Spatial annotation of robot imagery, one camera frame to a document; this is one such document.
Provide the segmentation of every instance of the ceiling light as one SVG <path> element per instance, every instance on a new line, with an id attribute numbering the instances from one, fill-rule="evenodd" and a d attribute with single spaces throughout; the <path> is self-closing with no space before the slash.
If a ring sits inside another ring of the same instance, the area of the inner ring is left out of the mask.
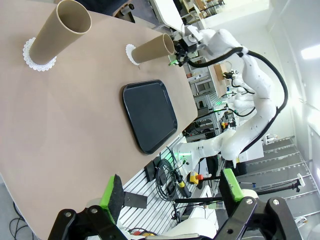
<path id="1" fill-rule="evenodd" d="M 301 55 L 306 60 L 320 58 L 320 44 L 303 49 Z"/>

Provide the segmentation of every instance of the cardboard tube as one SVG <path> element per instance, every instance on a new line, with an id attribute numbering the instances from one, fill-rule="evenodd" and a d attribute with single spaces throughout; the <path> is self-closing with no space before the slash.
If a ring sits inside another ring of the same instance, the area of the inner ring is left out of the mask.
<path id="1" fill-rule="evenodd" d="M 91 17 L 83 5 L 74 0 L 59 2 L 30 48 L 32 61 L 47 64 L 90 28 Z"/>
<path id="2" fill-rule="evenodd" d="M 175 53 L 174 42 L 166 33 L 138 46 L 132 51 L 132 57 L 138 64 Z"/>

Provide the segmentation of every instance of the black tray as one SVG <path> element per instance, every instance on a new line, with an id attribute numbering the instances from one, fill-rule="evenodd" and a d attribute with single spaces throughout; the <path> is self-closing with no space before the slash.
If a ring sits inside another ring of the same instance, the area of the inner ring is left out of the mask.
<path id="1" fill-rule="evenodd" d="M 122 98 L 135 140 L 144 153 L 153 154 L 177 131 L 177 118 L 162 81 L 128 84 Z"/>

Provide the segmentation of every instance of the black cable bundle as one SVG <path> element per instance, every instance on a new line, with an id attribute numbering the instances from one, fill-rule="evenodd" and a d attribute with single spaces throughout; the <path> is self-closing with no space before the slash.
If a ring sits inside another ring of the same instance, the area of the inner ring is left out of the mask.
<path id="1" fill-rule="evenodd" d="M 244 94 L 255 94 L 254 92 L 249 91 L 248 89 L 246 89 L 243 86 L 235 86 L 233 79 L 231 79 L 231 86 L 234 87 L 234 88 L 243 88 L 246 91 L 246 93 L 243 93 L 242 95 L 244 95 Z"/>
<path id="2" fill-rule="evenodd" d="M 204 62 L 204 63 L 194 63 L 192 62 L 191 60 L 188 61 L 188 64 L 194 68 L 205 68 L 205 67 L 208 67 L 212 64 L 217 64 L 227 58 L 229 58 L 230 56 L 232 56 L 233 54 L 238 54 L 239 57 L 242 57 L 243 56 L 243 53 L 242 53 L 242 50 L 243 50 L 243 47 L 235 47 L 235 48 L 232 48 L 229 52 L 227 52 L 226 54 L 220 56 L 220 57 L 217 57 L 216 59 L 213 59 L 211 61 L 208 61 L 208 62 Z M 261 139 L 264 134 L 268 131 L 268 129 L 270 128 L 270 126 L 272 125 L 272 123 L 275 121 L 276 117 L 278 116 L 278 114 L 282 111 L 282 109 L 284 109 L 284 107 L 287 105 L 287 102 L 288 102 L 288 88 L 287 88 L 287 85 L 285 83 L 285 80 L 284 78 L 281 76 L 280 72 L 278 71 L 278 69 L 268 60 L 266 59 L 264 56 L 254 52 L 254 51 L 248 51 L 247 53 L 248 55 L 252 56 L 252 57 L 255 57 L 257 59 L 260 59 L 262 62 L 264 62 L 273 72 L 274 74 L 277 76 L 277 78 L 279 79 L 280 83 L 281 83 L 281 86 L 283 88 L 283 92 L 284 92 L 284 100 L 283 100 L 283 103 L 282 105 L 278 108 L 276 108 L 276 113 L 274 115 L 274 117 L 270 120 L 270 122 L 265 126 L 265 128 L 262 130 L 262 132 L 254 139 L 252 140 L 243 150 L 242 150 L 242 153 L 247 151 L 249 148 L 252 147 L 252 145 L 254 145 L 257 141 L 259 141 L 259 139 Z"/>
<path id="3" fill-rule="evenodd" d="M 164 171 L 167 170 L 167 174 L 166 174 L 166 181 L 165 181 L 165 186 L 164 186 L 164 190 L 162 189 L 162 186 L 160 184 L 160 174 L 159 174 L 159 169 L 163 168 Z M 173 190 L 172 192 L 168 192 L 167 190 L 167 182 L 170 179 L 169 182 L 172 182 L 174 184 Z M 162 159 L 158 166 L 157 166 L 157 171 L 156 171 L 156 176 L 155 176 L 155 188 L 156 191 L 158 193 L 158 195 L 160 196 L 160 198 L 166 202 L 172 201 L 175 197 L 175 194 L 177 192 L 177 187 L 176 187 L 176 175 L 175 175 L 175 170 L 173 169 L 173 167 L 171 166 L 171 163 L 167 160 L 167 159 Z"/>
<path id="4" fill-rule="evenodd" d="M 141 227 L 131 228 L 131 229 L 128 230 L 128 232 L 131 233 L 133 230 L 142 230 L 143 232 L 142 232 L 140 235 L 142 235 L 143 233 L 153 234 L 153 235 L 155 235 L 155 236 L 158 235 L 158 234 L 154 233 L 153 231 L 148 231 L 148 230 L 146 230 L 146 229 L 144 229 L 144 228 L 141 228 Z"/>
<path id="5" fill-rule="evenodd" d="M 26 221 L 25 221 L 25 219 L 22 217 L 22 215 L 18 212 L 18 210 L 17 210 L 17 208 L 16 208 L 15 202 L 13 202 L 13 208 L 14 208 L 15 213 L 16 213 L 19 217 L 16 217 L 16 218 L 14 218 L 14 219 L 12 219 L 12 220 L 10 221 L 10 223 L 9 223 L 9 230 L 10 230 L 10 233 L 11 233 L 13 239 L 14 239 L 14 240 L 18 240 L 18 239 L 17 239 L 17 234 L 18 234 L 18 232 L 19 232 L 21 229 L 23 229 L 23 228 L 25 228 L 25 227 L 28 227 L 28 225 L 26 224 L 26 225 L 23 225 L 23 226 L 18 227 L 20 221 L 22 221 L 22 222 L 24 222 L 24 223 L 26 223 Z M 15 225 L 15 231 L 14 231 L 14 233 L 13 233 L 13 231 L 12 231 L 12 229 L 11 229 L 11 225 L 12 225 L 13 222 L 16 221 L 16 220 L 17 220 L 17 222 L 16 222 L 16 225 Z M 33 232 L 31 232 L 31 233 L 32 233 L 32 240 L 34 240 L 34 237 L 35 237 L 35 236 L 34 236 L 34 233 L 33 233 Z"/>
<path id="6" fill-rule="evenodd" d="M 252 108 L 252 110 L 250 112 L 248 112 L 247 114 L 245 115 L 240 115 L 239 113 L 237 113 L 235 110 L 231 109 L 231 108 L 223 108 L 223 109 L 219 109 L 219 110 L 214 110 L 214 111 L 211 111 L 211 112 L 208 112 L 207 114 L 205 115 L 202 115 L 202 116 L 198 116 L 195 121 L 197 121 L 198 119 L 201 119 L 205 116 L 208 116 L 210 114 L 214 114 L 214 113 L 217 113 L 217 112 L 221 112 L 221 111 L 232 111 L 235 115 L 239 116 L 239 117 L 246 117 L 246 116 L 249 116 L 250 114 L 252 114 L 254 112 L 254 110 L 256 109 L 256 107 Z"/>

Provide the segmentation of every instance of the metal frame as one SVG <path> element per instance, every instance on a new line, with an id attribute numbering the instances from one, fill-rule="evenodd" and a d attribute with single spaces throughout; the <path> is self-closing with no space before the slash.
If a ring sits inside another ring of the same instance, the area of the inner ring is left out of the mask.
<path id="1" fill-rule="evenodd" d="M 307 175 L 303 175 L 302 178 L 306 178 L 306 177 L 309 177 L 311 174 L 307 174 Z M 255 189 L 263 189 L 265 187 L 272 187 L 273 185 L 278 185 L 278 184 L 283 184 L 285 182 L 291 182 L 293 180 L 295 180 L 297 178 L 292 178 L 292 179 L 288 179 L 288 180 L 285 180 L 285 181 L 279 181 L 279 182 L 276 182 L 276 183 L 272 183 L 272 184 L 266 184 L 266 185 L 263 185 L 263 186 L 257 186 Z"/>
<path id="2" fill-rule="evenodd" d="M 288 140 L 288 139 L 293 139 L 295 138 L 296 136 L 292 135 L 292 136 L 287 136 L 287 137 L 283 137 L 283 138 L 280 138 L 280 139 L 277 139 L 277 140 L 274 140 L 273 142 L 269 143 L 269 144 L 274 144 L 274 143 L 278 143 L 278 142 L 281 142 L 281 141 L 284 141 L 284 140 Z"/>
<path id="3" fill-rule="evenodd" d="M 261 161 L 256 161 L 256 162 L 248 162 L 246 165 L 250 166 L 250 165 L 266 163 L 266 162 L 274 161 L 274 160 L 282 160 L 282 159 L 285 159 L 285 158 L 288 158 L 288 157 L 291 157 L 291 156 L 294 156 L 294 155 L 298 155 L 298 154 L 299 154 L 299 152 L 297 151 L 295 153 L 290 153 L 290 154 L 283 155 L 283 156 L 277 156 L 277 157 L 269 158 L 269 159 L 266 159 L 266 160 L 261 160 Z"/>
<path id="4" fill-rule="evenodd" d="M 301 240 L 298 227 L 283 198 L 273 197 L 267 202 L 262 202 L 246 196 L 236 202 L 224 171 L 221 171 L 219 189 L 229 219 L 220 228 L 214 240 L 238 240 L 247 229 L 259 229 L 267 240 Z M 109 216 L 98 205 L 85 208 L 80 213 L 73 209 L 63 209 L 57 215 L 48 240 L 84 240 L 95 235 L 99 235 L 102 240 L 127 240 Z M 178 238 L 208 240 L 208 237 L 197 235 L 182 235 Z M 177 237 L 162 236 L 161 239 L 174 240 Z"/>
<path id="5" fill-rule="evenodd" d="M 316 183 L 316 181 L 315 181 L 315 179 L 314 179 L 314 176 L 312 176 L 311 171 L 310 171 L 310 169 L 309 169 L 309 167 L 308 167 L 308 165 L 307 165 L 307 162 L 311 162 L 312 159 L 311 159 L 311 160 L 308 160 L 308 161 L 305 161 L 304 158 L 301 156 L 300 153 L 299 153 L 299 156 L 300 156 L 301 161 L 304 163 L 307 171 L 309 172 L 309 174 L 310 174 L 310 176 L 311 176 L 311 178 L 312 178 L 312 181 L 314 182 L 315 188 L 317 189 L 318 194 L 319 194 L 319 196 L 320 196 L 320 191 L 319 191 L 318 185 L 317 185 L 317 183 Z"/>
<path id="6" fill-rule="evenodd" d="M 305 162 L 301 161 L 301 162 L 298 162 L 298 163 L 295 163 L 295 164 L 291 164 L 291 165 L 287 165 L 287 166 L 282 166 L 282 167 L 277 167 L 277 168 L 274 168 L 274 169 L 271 169 L 271 170 L 266 170 L 266 171 L 260 171 L 260 172 L 256 172 L 256 173 L 241 175 L 241 176 L 239 176 L 239 178 L 241 178 L 241 177 L 248 177 L 248 176 L 260 175 L 260 174 L 263 174 L 263 173 L 273 172 L 273 171 L 276 171 L 276 170 L 278 170 L 278 169 L 286 169 L 286 168 L 288 168 L 288 167 L 292 167 L 292 166 L 299 165 L 299 164 L 304 164 L 304 165 L 307 167 L 307 164 L 306 164 Z"/>
<path id="7" fill-rule="evenodd" d="M 311 212 L 311 213 L 308 213 L 308 214 L 305 214 L 305 215 L 302 215 L 300 217 L 308 217 L 308 216 L 312 216 L 312 215 L 316 215 L 316 214 L 320 214 L 320 210 L 319 211 L 314 211 L 314 212 Z"/>
<path id="8" fill-rule="evenodd" d="M 289 144 L 289 145 L 286 145 L 286 146 L 280 146 L 280 147 L 276 147 L 276 148 L 273 148 L 273 149 L 270 149 L 270 150 L 265 150 L 263 152 L 267 154 L 267 153 L 272 153 L 272 152 L 274 152 L 276 150 L 287 149 L 287 148 L 291 148 L 291 147 L 294 147 L 294 146 L 295 146 L 295 144 L 292 143 L 292 144 Z"/>
<path id="9" fill-rule="evenodd" d="M 284 197 L 283 199 L 287 200 L 287 199 L 295 199 L 295 198 L 298 198 L 298 197 L 301 197 L 303 195 L 308 195 L 308 194 L 311 194 L 311 193 L 314 193 L 314 192 L 317 192 L 317 190 L 312 190 L 312 191 L 307 191 L 307 192 L 304 192 L 304 193 L 300 193 L 300 194 L 297 194 L 297 195 L 294 195 L 294 196 L 287 196 L 287 197 Z"/>

